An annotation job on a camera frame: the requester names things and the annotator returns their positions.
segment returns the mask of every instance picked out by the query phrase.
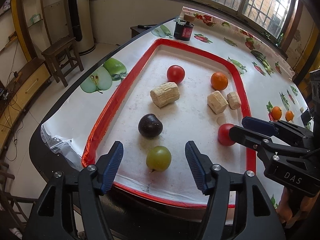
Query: cylindrical floor-standing air conditioner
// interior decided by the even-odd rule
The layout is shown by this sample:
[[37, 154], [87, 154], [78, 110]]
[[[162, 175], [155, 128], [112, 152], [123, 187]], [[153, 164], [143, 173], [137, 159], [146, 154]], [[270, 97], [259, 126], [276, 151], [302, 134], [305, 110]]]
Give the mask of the cylindrical floor-standing air conditioner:
[[80, 55], [95, 49], [91, 28], [89, 0], [63, 0], [69, 35], [77, 41]]

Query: red tape border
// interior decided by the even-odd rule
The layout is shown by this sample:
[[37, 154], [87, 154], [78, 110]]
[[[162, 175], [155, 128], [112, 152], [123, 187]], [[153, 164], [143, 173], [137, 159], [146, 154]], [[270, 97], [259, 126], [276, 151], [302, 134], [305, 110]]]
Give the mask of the red tape border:
[[[211, 54], [210, 52], [189, 46], [187, 44], [169, 40], [169, 39], [158, 39], [156, 40], [149, 49], [143, 54], [143, 56], [139, 59], [139, 61], [135, 64], [126, 78], [121, 82], [121, 84], [116, 88], [115, 92], [110, 97], [109, 101], [103, 108], [101, 114], [99, 115], [97, 121], [95, 122], [90, 135], [88, 137], [87, 143], [84, 148], [84, 153], [81, 158], [81, 164], [83, 167], [86, 167], [90, 164], [95, 164], [95, 157], [96, 157], [96, 150], [103, 139], [104, 135], [106, 134], [113, 117], [116, 115], [122, 101], [124, 100], [125, 96], [127, 95], [130, 87], [132, 86], [133, 82], [137, 78], [137, 76], [142, 71], [143, 67], [156, 50], [156, 48], [160, 45], [165, 45], [177, 49], [182, 49], [184, 51], [198, 54], [200, 56], [212, 59], [216, 62], [223, 64], [231, 73], [233, 80], [235, 82], [236, 90], [241, 100], [241, 112], [242, 116], [251, 116], [250, 108], [246, 93], [244, 91], [244, 86], [240, 77], [240, 74], [236, 67], [228, 62], [227, 60], [218, 57], [217, 55]], [[246, 149], [246, 169], [251, 170], [256, 173], [256, 152], [252, 149]], [[156, 196], [152, 196], [150, 194], [146, 194], [144, 192], [132, 189], [130, 187], [124, 186], [117, 182], [113, 182], [113, 185], [125, 190], [131, 194], [159, 202], [166, 205], [182, 207], [182, 208], [206, 208], [207, 205], [202, 204], [192, 204], [192, 203], [184, 203], [179, 201], [168, 200], [164, 198], [159, 198]], [[234, 208], [235, 205], [228, 205], [228, 208]]]

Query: wooden cabinet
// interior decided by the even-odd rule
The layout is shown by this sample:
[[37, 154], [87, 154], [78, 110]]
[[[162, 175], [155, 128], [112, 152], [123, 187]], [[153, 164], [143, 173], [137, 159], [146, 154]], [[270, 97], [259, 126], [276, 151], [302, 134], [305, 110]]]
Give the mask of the wooden cabinet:
[[5, 149], [12, 127], [41, 86], [50, 78], [43, 59], [33, 58], [8, 86], [8, 100], [0, 100], [0, 152]]

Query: dark plum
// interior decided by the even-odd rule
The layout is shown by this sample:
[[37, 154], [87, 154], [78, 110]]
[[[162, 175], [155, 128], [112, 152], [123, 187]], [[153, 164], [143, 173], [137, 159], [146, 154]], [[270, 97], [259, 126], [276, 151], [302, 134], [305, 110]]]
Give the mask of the dark plum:
[[144, 137], [156, 137], [163, 129], [160, 120], [154, 114], [146, 114], [140, 119], [138, 130]]

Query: window sill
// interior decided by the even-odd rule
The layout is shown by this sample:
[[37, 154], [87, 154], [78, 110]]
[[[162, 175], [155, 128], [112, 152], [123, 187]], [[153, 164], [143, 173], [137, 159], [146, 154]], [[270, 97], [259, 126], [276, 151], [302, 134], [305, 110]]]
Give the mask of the window sill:
[[262, 35], [261, 33], [257, 32], [254, 28], [252, 28], [251, 26], [249, 26], [247, 23], [245, 23], [244, 21], [240, 20], [237, 17], [234, 17], [232, 15], [230, 15], [229, 13], [215, 8], [209, 4], [206, 4], [204, 2], [199, 2], [199, 1], [195, 1], [195, 0], [180, 0], [180, 1], [187, 1], [196, 5], [201, 5], [203, 7], [206, 7], [212, 11], [214, 11], [214, 15], [216, 17], [222, 18], [224, 20], [229, 21], [230, 23], [238, 26], [239, 28], [248, 31], [249, 33], [251, 33], [252, 35], [254, 35], [255, 37], [257, 37], [258, 39], [260, 39], [262, 42], [264, 42], [265, 44], [267, 44], [270, 48], [272, 48], [275, 52], [279, 53], [279, 55], [284, 59], [287, 60], [288, 56], [287, 54], [279, 47], [277, 47], [273, 42], [271, 42], [270, 40], [268, 40], [264, 35]]

